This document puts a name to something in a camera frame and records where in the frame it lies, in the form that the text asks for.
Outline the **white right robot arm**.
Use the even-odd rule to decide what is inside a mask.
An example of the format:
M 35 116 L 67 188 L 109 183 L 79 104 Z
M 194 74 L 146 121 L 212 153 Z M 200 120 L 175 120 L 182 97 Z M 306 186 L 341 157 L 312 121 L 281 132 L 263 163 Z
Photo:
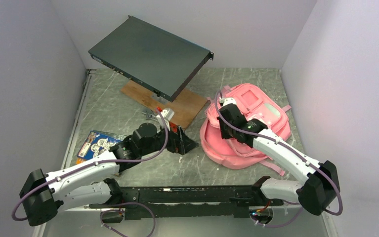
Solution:
M 270 199 L 299 203 L 313 215 L 327 212 L 340 216 L 343 201 L 337 167 L 331 161 L 319 162 L 276 135 L 261 119 L 247 120 L 235 103 L 215 104 L 223 139 L 234 138 L 260 151 L 295 177 L 295 181 L 277 181 L 265 178 L 252 191 L 253 201 L 264 205 Z

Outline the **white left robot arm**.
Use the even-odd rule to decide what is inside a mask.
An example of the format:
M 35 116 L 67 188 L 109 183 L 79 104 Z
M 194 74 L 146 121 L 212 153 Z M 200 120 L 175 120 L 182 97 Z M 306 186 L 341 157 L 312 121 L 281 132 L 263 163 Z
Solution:
M 157 129 L 144 123 L 131 135 L 114 144 L 109 150 L 72 167 L 44 173 L 32 171 L 19 193 L 17 207 L 24 208 L 32 227 L 44 224 L 59 212 L 80 205 L 104 204 L 118 206 L 123 200 L 119 184 L 110 175 L 121 173 L 142 161 L 149 161 L 163 151 L 184 155 L 198 146 L 180 126 Z

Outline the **pink student backpack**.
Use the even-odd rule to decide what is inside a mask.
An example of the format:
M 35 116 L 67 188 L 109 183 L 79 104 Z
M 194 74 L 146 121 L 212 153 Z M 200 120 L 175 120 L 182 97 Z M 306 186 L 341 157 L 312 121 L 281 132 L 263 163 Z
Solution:
M 270 129 L 286 141 L 291 135 L 286 111 L 286 107 L 278 106 L 253 84 L 225 86 L 205 111 L 201 146 L 211 160 L 227 168 L 242 169 L 261 163 L 283 176 L 282 168 L 268 162 L 266 154 L 253 148 L 256 135 L 252 133 Z

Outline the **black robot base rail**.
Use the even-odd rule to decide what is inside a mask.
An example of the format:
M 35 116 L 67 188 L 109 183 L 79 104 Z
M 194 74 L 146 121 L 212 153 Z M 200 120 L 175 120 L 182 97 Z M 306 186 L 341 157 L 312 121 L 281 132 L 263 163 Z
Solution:
M 231 216 L 248 218 L 256 210 L 283 205 L 268 199 L 254 185 L 121 187 L 106 181 L 114 196 L 91 209 L 122 208 L 125 220 L 143 218 Z

